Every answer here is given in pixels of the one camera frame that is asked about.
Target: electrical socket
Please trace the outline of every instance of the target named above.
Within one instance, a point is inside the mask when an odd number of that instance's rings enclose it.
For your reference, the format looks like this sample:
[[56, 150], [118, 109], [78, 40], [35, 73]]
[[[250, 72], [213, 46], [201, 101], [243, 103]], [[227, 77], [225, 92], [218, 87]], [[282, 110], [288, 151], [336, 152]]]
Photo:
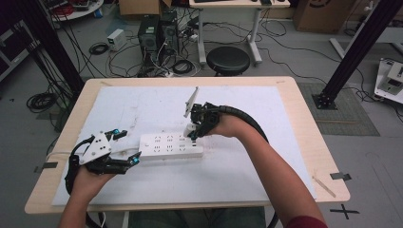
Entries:
[[140, 138], [141, 160], [187, 159], [202, 157], [202, 140], [192, 141], [182, 132], [144, 134]]

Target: robotic hand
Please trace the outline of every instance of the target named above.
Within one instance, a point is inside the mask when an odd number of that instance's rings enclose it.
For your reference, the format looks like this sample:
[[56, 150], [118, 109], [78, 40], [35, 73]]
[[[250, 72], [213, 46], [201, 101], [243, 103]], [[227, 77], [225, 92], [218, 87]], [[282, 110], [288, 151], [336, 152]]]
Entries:
[[236, 116], [251, 126], [255, 127], [260, 135], [267, 141], [267, 138], [259, 126], [259, 124], [247, 113], [227, 105], [216, 106], [210, 103], [194, 104], [199, 88], [196, 87], [195, 92], [186, 103], [184, 117], [190, 113], [190, 121], [184, 130], [183, 135], [189, 137], [192, 141], [205, 136], [210, 130], [216, 127], [220, 122], [220, 114], [225, 113]]
[[[139, 158], [142, 152], [138, 152], [130, 156], [126, 161], [114, 160], [110, 158], [112, 151], [110, 140], [117, 141], [126, 136], [127, 131], [120, 132], [118, 129], [101, 132], [99, 135], [91, 136], [90, 138], [78, 143], [71, 151], [68, 158], [68, 172], [65, 177], [66, 189], [69, 194], [73, 189], [73, 183], [77, 176], [78, 170], [81, 165], [85, 165], [88, 171], [101, 175], [101, 174], [125, 174], [125, 172], [140, 162]], [[75, 154], [76, 150], [84, 144], [89, 143], [83, 156], [80, 157]]]

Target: black metal pole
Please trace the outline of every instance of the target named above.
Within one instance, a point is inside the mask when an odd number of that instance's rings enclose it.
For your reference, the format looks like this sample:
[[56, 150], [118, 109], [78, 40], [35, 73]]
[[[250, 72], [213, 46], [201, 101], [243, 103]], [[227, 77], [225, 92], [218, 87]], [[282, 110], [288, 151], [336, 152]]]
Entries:
[[313, 95], [317, 108], [328, 108], [334, 104], [337, 94], [347, 83], [355, 69], [367, 55], [376, 40], [402, 8], [403, 0], [381, 0], [373, 14], [363, 25], [355, 41], [336, 69], [328, 85], [318, 95]]
[[71, 62], [65, 48], [59, 40], [56, 31], [50, 25], [40, 0], [15, 0], [15, 7], [21, 12], [24, 23], [29, 31], [39, 40], [50, 59], [59, 69], [66, 83], [73, 92], [72, 99], [76, 101], [84, 87], [77, 69]]

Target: black stool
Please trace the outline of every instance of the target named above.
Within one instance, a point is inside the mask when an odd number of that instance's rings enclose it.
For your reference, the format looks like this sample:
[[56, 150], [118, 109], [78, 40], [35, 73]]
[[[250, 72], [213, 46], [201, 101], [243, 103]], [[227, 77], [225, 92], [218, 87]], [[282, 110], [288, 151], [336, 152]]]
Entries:
[[217, 47], [207, 54], [207, 64], [216, 76], [237, 76], [250, 65], [249, 55], [236, 47]]

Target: red sleeve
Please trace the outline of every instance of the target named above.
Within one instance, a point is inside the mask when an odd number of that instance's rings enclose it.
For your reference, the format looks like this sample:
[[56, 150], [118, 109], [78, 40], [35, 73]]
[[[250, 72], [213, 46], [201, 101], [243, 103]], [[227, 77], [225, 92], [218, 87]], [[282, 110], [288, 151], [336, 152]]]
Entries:
[[317, 218], [301, 216], [291, 219], [286, 228], [327, 228], [327, 225]]

